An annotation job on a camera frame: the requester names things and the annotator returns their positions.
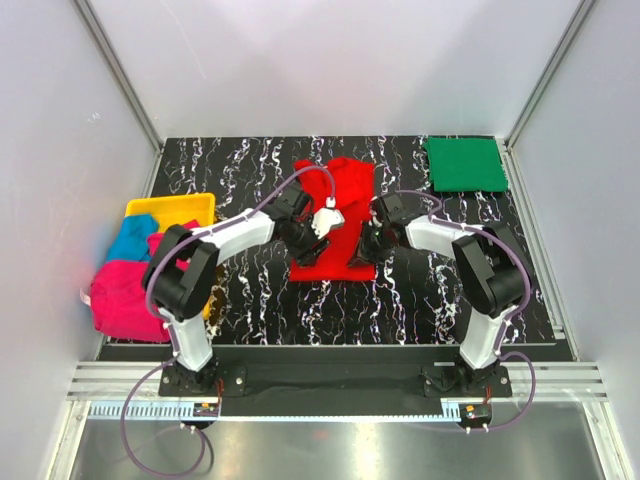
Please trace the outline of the red t-shirt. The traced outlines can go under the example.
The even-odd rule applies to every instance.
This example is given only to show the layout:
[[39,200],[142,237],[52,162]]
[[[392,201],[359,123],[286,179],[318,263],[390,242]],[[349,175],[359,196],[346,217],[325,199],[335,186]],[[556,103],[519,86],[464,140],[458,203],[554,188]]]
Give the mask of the red t-shirt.
[[291,264],[291,282],[357,281],[369,282],[376,269],[368,264],[350,267],[362,225],[371,218],[369,202],[374,197],[374,165],[348,157],[333,158],[327,169],[336,183],[336,208],[344,217],[344,225],[329,233],[328,248],[312,267]]

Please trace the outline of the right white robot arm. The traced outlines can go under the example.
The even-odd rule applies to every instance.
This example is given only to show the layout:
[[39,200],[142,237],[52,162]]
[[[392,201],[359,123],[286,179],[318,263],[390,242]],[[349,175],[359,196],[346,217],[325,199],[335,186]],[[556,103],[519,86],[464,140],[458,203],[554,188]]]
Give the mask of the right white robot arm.
[[471,306],[467,332],[459,348],[463,362],[454,384],[466,396],[476,396],[490,383],[488,368],[500,361],[507,322],[526,308],[531,298],[530,266],[504,223],[469,225],[408,207],[400,190],[370,202],[371,219],[362,224],[348,265],[381,264],[397,247],[427,251],[456,262],[458,278]]

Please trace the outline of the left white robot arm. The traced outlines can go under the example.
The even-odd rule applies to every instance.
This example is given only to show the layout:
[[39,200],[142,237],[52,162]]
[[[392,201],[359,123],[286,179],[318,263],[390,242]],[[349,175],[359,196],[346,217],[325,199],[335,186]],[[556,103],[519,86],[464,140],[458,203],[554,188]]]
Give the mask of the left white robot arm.
[[309,214],[311,196],[297,183],[258,206],[209,227],[169,227],[143,275],[145,303],[170,336],[181,384],[196,396],[215,386],[214,353],[204,325],[220,264],[250,248],[283,242],[290,256],[313,266],[328,248],[329,233],[344,225],[330,197]]

